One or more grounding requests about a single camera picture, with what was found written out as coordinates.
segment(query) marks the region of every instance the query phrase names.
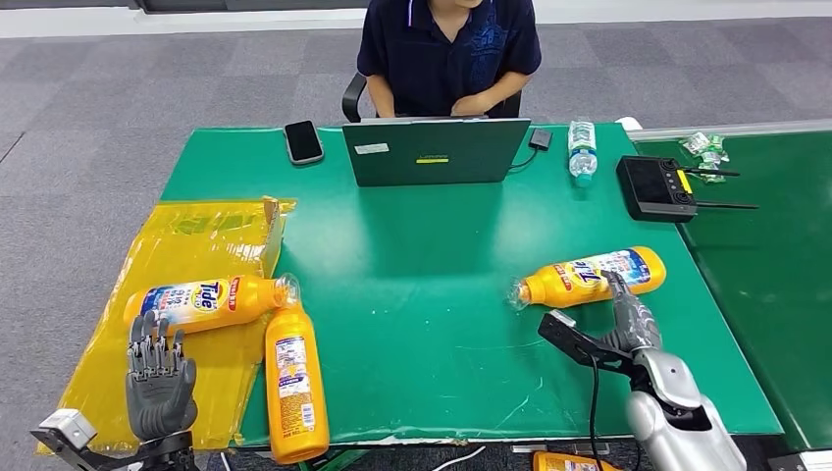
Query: robotic hand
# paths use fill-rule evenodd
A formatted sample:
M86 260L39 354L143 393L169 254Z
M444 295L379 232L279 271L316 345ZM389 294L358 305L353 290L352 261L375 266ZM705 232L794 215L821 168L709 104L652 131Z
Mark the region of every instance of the robotic hand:
M658 471L745 471L746 459L719 412L701 394L681 358L661 349L650 310L621 275L602 271L613 293L615 329L602 340L575 327L560 311L544 315L538 333L579 364L630 378L627 421Z
M188 429L196 420L191 396L196 364L182 354L183 331L168 347L168 320L159 322L153 339L154 313L136 317L130 329L127 373L128 416L132 433L146 442Z
M196 364L184 358L182 331L168 347L166 320L153 339L154 316L148 312L136 318L128 344L128 416L130 429L141 440L135 455L114 458L90 450L87 445L96 431L75 409L58 409L31 431L73 469L108 471L130 465L141 471L198 471L187 431L196 420L191 396Z

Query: laptop lid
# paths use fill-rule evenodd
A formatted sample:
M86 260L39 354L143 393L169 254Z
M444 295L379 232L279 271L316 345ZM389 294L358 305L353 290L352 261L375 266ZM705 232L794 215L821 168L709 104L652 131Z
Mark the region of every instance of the laptop lid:
M359 186L501 182L531 120L441 120L343 126Z

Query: black office chair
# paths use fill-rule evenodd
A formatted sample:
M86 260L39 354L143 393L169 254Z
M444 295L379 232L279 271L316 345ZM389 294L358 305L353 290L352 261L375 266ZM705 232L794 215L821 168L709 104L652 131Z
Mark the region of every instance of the black office chair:
M340 101L340 108L343 110L343 115L351 123L360 123L361 116L358 114L358 99L361 93L364 92L364 87L367 86L367 79L361 74L356 73L355 77L349 82L346 91L343 93L343 98ZM522 91L508 97L502 103L496 105L491 113L492 118L517 118L520 116L520 95Z

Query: polo shirt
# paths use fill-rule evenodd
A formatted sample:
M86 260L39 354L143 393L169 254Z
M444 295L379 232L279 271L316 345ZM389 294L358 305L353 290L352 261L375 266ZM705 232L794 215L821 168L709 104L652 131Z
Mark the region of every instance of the polo shirt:
M453 104L493 86L506 72L541 64L532 0L483 0L451 43L429 0L371 0L358 72L384 76L396 114L448 116Z

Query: smartphone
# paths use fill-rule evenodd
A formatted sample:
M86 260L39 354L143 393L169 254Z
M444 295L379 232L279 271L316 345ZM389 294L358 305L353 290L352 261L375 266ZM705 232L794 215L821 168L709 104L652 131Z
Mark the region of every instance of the smartphone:
M286 125L284 135L288 160L292 164L306 165L324 158L321 139L311 121Z

